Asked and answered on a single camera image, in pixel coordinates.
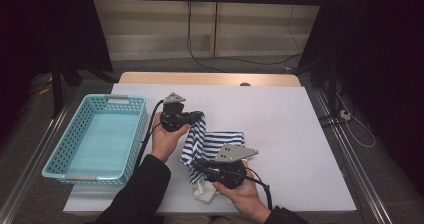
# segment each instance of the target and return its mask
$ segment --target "black jacket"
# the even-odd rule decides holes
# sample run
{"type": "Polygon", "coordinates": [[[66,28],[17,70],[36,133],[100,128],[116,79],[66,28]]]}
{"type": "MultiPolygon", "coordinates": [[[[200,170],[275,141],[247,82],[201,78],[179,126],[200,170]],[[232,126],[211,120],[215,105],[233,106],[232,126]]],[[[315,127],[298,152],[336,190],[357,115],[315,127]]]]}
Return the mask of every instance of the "black jacket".
{"type": "MultiPolygon", "coordinates": [[[[146,155],[127,185],[93,224],[150,223],[159,208],[171,178],[171,171],[159,159],[146,155]]],[[[307,223],[293,212],[275,207],[265,224],[307,223]]]]}

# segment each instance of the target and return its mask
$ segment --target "person's left hand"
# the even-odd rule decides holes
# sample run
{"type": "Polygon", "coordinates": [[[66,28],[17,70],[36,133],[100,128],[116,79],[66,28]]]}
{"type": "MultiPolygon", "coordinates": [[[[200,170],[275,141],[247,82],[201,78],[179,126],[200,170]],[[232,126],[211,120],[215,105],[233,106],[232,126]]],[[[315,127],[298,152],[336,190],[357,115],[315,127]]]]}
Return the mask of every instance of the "person's left hand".
{"type": "Polygon", "coordinates": [[[178,139],[190,129],[190,125],[186,124],[178,131],[168,132],[160,124],[160,114],[161,112],[156,113],[155,120],[153,121],[153,145],[152,152],[150,154],[165,163],[169,156],[174,152],[178,139]]]}

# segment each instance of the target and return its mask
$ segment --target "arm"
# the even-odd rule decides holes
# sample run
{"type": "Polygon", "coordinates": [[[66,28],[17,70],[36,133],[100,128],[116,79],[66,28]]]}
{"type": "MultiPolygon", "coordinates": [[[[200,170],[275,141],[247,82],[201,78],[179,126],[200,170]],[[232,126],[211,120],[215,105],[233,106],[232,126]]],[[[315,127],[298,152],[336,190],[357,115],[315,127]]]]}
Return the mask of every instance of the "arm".
{"type": "Polygon", "coordinates": [[[165,162],[174,152],[178,139],[190,127],[185,125],[176,132],[167,132],[160,125],[159,115],[156,114],[153,122],[151,154],[145,156],[140,167],[95,223],[148,223],[159,208],[171,178],[165,162]]]}
{"type": "Polygon", "coordinates": [[[215,188],[222,195],[228,197],[237,210],[255,221],[256,223],[285,223],[285,224],[306,224],[307,222],[287,209],[275,207],[272,211],[259,199],[256,184],[249,180],[244,180],[243,184],[234,190],[226,188],[222,183],[214,182],[215,188]]]}

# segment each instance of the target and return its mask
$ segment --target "light blue basket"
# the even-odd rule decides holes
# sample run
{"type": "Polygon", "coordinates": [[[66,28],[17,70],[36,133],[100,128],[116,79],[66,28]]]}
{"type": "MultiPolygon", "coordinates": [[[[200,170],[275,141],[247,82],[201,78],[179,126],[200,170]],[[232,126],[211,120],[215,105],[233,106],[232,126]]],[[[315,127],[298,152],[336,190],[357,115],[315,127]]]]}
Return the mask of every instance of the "light blue basket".
{"type": "Polygon", "coordinates": [[[127,183],[146,119],[144,97],[87,95],[42,175],[68,184],[127,183]]]}

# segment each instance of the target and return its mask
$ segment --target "striped towel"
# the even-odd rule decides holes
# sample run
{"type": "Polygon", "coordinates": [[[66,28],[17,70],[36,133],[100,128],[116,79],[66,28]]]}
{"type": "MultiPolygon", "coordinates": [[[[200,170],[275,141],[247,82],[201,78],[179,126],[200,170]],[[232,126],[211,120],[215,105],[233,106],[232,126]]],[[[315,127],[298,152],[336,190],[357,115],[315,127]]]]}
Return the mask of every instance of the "striped towel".
{"type": "Polygon", "coordinates": [[[181,155],[181,162],[189,167],[190,184],[194,185],[203,175],[194,170],[191,162],[196,158],[215,159],[225,144],[245,146],[243,132],[206,132],[205,116],[191,126],[181,155]]]}

